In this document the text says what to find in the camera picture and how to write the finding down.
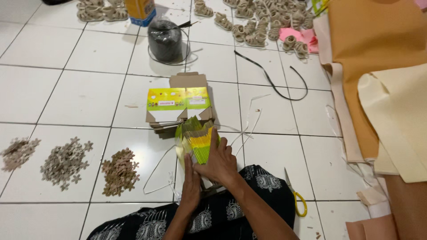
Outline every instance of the yellow scissors handle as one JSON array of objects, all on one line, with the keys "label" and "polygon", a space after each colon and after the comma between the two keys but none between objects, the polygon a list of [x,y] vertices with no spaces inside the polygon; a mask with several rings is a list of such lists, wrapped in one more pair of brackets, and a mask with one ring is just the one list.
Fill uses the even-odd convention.
[{"label": "yellow scissors handle", "polygon": [[[305,217],[305,215],[307,215],[307,203],[305,203],[304,198],[299,193],[297,193],[297,192],[293,192],[293,193],[294,193],[294,197],[295,197],[296,214],[300,217]],[[301,199],[302,203],[304,204],[304,213],[303,214],[299,213],[299,211],[298,211],[298,205],[297,205],[297,201],[296,201],[297,196]]]}]

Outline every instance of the white label on box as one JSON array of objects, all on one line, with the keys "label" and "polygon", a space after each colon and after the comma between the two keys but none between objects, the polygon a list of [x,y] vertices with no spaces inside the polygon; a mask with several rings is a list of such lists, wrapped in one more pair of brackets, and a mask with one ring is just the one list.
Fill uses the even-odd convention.
[{"label": "white label on box", "polygon": [[175,101],[159,101],[159,106],[174,106]]},{"label": "white label on box", "polygon": [[195,104],[205,104],[206,101],[204,99],[199,99],[199,100],[190,100],[190,104],[191,105],[195,105]]}]

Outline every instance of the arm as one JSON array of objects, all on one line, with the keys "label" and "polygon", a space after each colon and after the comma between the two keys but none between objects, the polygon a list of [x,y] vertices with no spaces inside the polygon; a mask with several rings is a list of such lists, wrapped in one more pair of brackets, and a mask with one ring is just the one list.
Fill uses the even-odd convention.
[{"label": "arm", "polygon": [[200,200],[200,175],[193,171],[190,155],[185,155],[185,180],[182,187],[181,204],[176,210],[162,240],[180,240]]},{"label": "arm", "polygon": [[195,164],[194,170],[212,181],[219,182],[239,202],[249,224],[259,240],[298,240],[288,224],[256,194],[237,172],[236,157],[231,154],[227,139],[221,138],[216,147],[218,133],[212,130],[208,163]]}]

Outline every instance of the plastic bag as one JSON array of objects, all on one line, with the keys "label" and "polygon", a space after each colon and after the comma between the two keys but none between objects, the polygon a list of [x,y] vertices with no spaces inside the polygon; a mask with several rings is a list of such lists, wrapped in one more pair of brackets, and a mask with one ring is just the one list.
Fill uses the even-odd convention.
[{"label": "plastic bag", "polygon": [[148,44],[160,62],[182,61],[182,33],[178,26],[168,20],[153,20],[148,26]]}]

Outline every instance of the black strap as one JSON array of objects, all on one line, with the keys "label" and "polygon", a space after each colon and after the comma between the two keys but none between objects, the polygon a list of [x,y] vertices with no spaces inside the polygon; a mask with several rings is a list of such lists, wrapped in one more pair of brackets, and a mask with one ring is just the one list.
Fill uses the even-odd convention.
[{"label": "black strap", "polygon": [[296,74],[298,74],[298,76],[302,79],[302,82],[304,83],[304,86],[305,86],[305,94],[304,94],[304,96],[303,96],[302,98],[300,98],[300,99],[291,99],[291,98],[287,98],[287,97],[283,96],[283,95],[282,95],[281,93],[279,93],[279,91],[276,89],[276,86],[274,86],[273,82],[272,82],[272,81],[271,81],[271,79],[270,79],[270,76],[268,75],[268,73],[265,71],[265,69],[264,69],[261,65],[259,65],[257,62],[254,62],[254,61],[250,60],[249,58],[247,58],[247,57],[243,56],[242,54],[240,54],[240,53],[236,52],[236,50],[234,50],[234,53],[235,53],[236,55],[238,55],[238,56],[240,56],[240,57],[242,57],[242,58],[244,58],[244,59],[248,60],[249,62],[251,62],[251,63],[253,63],[253,64],[255,64],[255,65],[259,66],[260,68],[262,68],[262,69],[263,69],[263,71],[264,71],[264,73],[265,73],[265,75],[267,76],[267,80],[270,82],[270,84],[271,84],[271,86],[273,87],[274,91],[276,91],[276,93],[277,93],[277,94],[279,94],[282,98],[285,98],[285,99],[288,99],[288,100],[291,100],[291,101],[299,101],[299,100],[301,100],[301,99],[303,99],[303,98],[305,98],[305,97],[307,96],[307,94],[308,94],[308,87],[307,87],[307,83],[305,83],[305,81],[304,81],[304,79],[302,78],[302,76],[301,76],[301,75],[297,72],[297,70],[295,70],[295,68],[293,68],[292,66],[289,66],[289,67],[290,67],[290,68],[292,68],[292,69],[296,72]]}]

